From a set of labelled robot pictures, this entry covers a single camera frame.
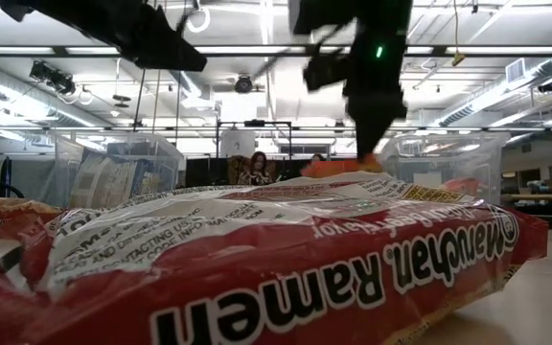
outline long hair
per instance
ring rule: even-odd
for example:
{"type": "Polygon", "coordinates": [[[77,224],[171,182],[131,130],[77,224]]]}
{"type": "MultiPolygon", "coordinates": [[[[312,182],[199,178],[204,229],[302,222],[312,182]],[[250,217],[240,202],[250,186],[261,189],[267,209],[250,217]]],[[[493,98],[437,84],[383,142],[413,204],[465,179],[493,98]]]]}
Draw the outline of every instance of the long hair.
{"type": "Polygon", "coordinates": [[[264,158],[264,164],[261,167],[261,174],[265,175],[265,167],[267,166],[267,157],[265,156],[265,153],[261,151],[257,151],[253,154],[252,157],[250,157],[250,172],[252,173],[255,170],[255,162],[257,162],[257,158],[259,156],[262,156],[264,158]]]}

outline ceiling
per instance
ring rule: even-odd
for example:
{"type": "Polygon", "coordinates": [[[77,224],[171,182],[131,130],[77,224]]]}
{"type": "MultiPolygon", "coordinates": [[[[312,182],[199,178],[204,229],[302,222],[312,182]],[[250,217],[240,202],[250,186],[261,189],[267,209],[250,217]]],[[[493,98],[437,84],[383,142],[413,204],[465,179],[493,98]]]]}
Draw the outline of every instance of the ceiling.
{"type": "MultiPolygon", "coordinates": [[[[170,0],[157,3],[165,7],[170,23],[175,25],[185,2],[170,0]]],[[[409,43],[453,45],[457,40],[461,45],[552,46],[552,0],[480,0],[477,13],[472,13],[472,1],[461,0],[461,3],[464,4],[458,4],[455,18],[452,1],[415,0],[408,32],[409,43]]],[[[210,5],[204,6],[204,13],[191,19],[191,26],[184,37],[194,45],[287,45],[301,39],[289,33],[286,0],[211,1],[210,5]]],[[[353,27],[344,30],[329,43],[351,43],[353,27]]],[[[322,34],[316,33],[304,39],[315,39],[322,34]]],[[[0,46],[54,45],[103,46],[101,42],[89,39],[38,12],[28,15],[20,24],[0,12],[0,46]]],[[[400,125],[427,125],[423,118],[435,119],[445,109],[463,102],[474,92],[502,78],[505,67],[516,59],[468,57],[452,67],[451,58],[407,57],[402,66],[401,81],[409,116],[407,122],[400,125]],[[431,69],[435,69],[435,73],[427,77],[431,69]]],[[[122,60],[117,80],[117,59],[112,57],[0,57],[0,71],[26,82],[27,87],[56,95],[47,86],[35,85],[29,78],[35,60],[43,60],[73,75],[79,90],[84,88],[90,91],[80,97],[77,93],[71,98],[64,98],[67,103],[115,126],[131,124],[136,110],[144,125],[155,123],[162,127],[175,126],[176,114],[179,114],[180,126],[212,125],[218,114],[211,103],[179,104],[179,96],[180,101],[188,97],[184,93],[179,94],[177,82],[169,71],[146,71],[144,87],[141,87],[143,71],[122,60]],[[114,94],[130,97],[129,108],[116,109],[116,101],[112,99],[114,94]],[[120,112],[116,117],[111,113],[115,109],[120,112]]],[[[242,107],[242,103],[252,103],[254,107],[265,108],[264,113],[269,116],[272,114],[268,114],[266,105],[270,100],[275,120],[293,121],[303,126],[332,126],[334,120],[345,119],[341,85],[313,94],[306,90],[302,79],[302,69],[307,63],[305,57],[283,58],[268,74],[269,79],[262,77],[257,80],[257,84],[262,86],[269,84],[269,97],[263,93],[264,98],[258,101],[249,101],[248,97],[236,98],[232,92],[232,81],[239,74],[252,74],[264,63],[264,57],[211,57],[203,72],[189,73],[188,77],[202,90],[208,90],[207,85],[211,85],[214,92],[205,98],[223,100],[223,107],[242,107]]],[[[488,125],[495,119],[512,115],[531,107],[533,102],[543,102],[552,96],[538,97],[532,100],[528,90],[519,90],[485,108],[485,112],[474,116],[474,123],[466,123],[466,126],[488,125]]],[[[228,116],[235,120],[236,114],[228,116]]]]}

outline person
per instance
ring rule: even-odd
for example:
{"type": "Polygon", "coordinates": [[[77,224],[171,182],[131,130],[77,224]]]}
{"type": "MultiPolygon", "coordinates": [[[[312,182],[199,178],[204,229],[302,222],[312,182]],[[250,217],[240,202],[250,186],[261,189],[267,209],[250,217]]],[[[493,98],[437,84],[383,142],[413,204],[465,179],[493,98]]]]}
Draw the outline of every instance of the person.
{"type": "Polygon", "coordinates": [[[315,153],[314,156],[310,159],[310,162],[324,161],[325,157],[321,153],[315,153]]]}
{"type": "Polygon", "coordinates": [[[250,169],[240,173],[238,184],[245,186],[264,186],[272,183],[272,178],[267,172],[267,157],[265,153],[257,151],[250,158],[250,169]]]}

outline table surface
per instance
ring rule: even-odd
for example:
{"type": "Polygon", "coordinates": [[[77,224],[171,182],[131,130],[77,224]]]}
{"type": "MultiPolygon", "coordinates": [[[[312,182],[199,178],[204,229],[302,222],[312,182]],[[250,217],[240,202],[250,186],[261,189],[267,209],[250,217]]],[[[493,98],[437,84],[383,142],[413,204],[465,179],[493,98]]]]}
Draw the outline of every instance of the table surface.
{"type": "MultiPolygon", "coordinates": [[[[13,246],[0,241],[0,256],[13,246]]],[[[548,258],[525,264],[504,291],[458,310],[416,344],[552,344],[552,231],[548,258]]]]}

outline clear plastic container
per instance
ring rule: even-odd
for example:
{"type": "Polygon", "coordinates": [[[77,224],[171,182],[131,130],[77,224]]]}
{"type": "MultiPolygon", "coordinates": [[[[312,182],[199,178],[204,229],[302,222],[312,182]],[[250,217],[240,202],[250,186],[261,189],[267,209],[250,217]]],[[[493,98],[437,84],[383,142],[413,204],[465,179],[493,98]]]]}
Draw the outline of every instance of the clear plastic container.
{"type": "Polygon", "coordinates": [[[114,207],[176,187],[184,156],[160,135],[73,132],[55,135],[57,200],[63,207],[114,207]]]}
{"type": "Polygon", "coordinates": [[[499,203],[505,133],[404,135],[389,140],[380,159],[387,173],[409,183],[499,203]]]}

